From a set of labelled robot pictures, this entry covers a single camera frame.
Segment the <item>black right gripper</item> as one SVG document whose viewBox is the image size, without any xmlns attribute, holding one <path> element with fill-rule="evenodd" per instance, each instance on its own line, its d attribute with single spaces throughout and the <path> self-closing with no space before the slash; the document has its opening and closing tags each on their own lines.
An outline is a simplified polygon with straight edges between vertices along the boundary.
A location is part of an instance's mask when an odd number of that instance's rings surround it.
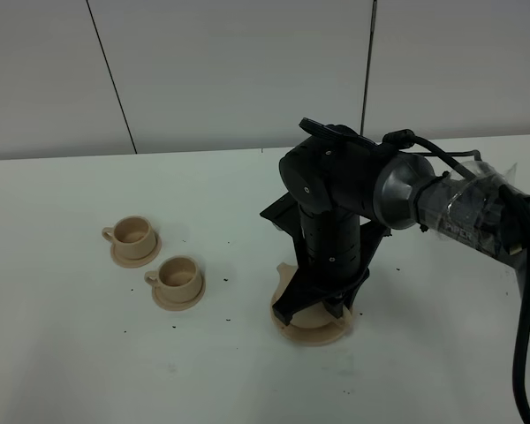
<svg viewBox="0 0 530 424">
<path fill-rule="evenodd" d="M 298 311 L 321 302 L 339 319 L 369 278 L 368 266 L 390 228 L 342 208 L 321 214 L 306 210 L 289 194 L 261 212 L 292 237 L 298 270 L 273 304 L 275 317 L 289 324 Z"/>
</svg>

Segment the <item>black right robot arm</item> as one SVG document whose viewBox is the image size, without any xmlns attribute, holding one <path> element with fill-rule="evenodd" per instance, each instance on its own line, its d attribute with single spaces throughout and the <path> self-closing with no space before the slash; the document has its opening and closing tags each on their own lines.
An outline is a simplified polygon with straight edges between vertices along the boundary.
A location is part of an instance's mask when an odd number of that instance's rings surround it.
<svg viewBox="0 0 530 424">
<path fill-rule="evenodd" d="M 414 153 L 408 130 L 374 144 L 352 134 L 311 135 L 286 154 L 279 170 L 286 194 L 262 216 L 288 233 L 295 266 L 278 267 L 271 317 L 291 341 L 324 345 L 352 325 L 352 305 L 368 279 L 382 239 L 419 225 L 514 269 L 526 281 L 530 243 L 504 195 L 506 180 L 481 160 L 443 153 L 449 170 L 437 175 L 435 148 Z"/>
</svg>

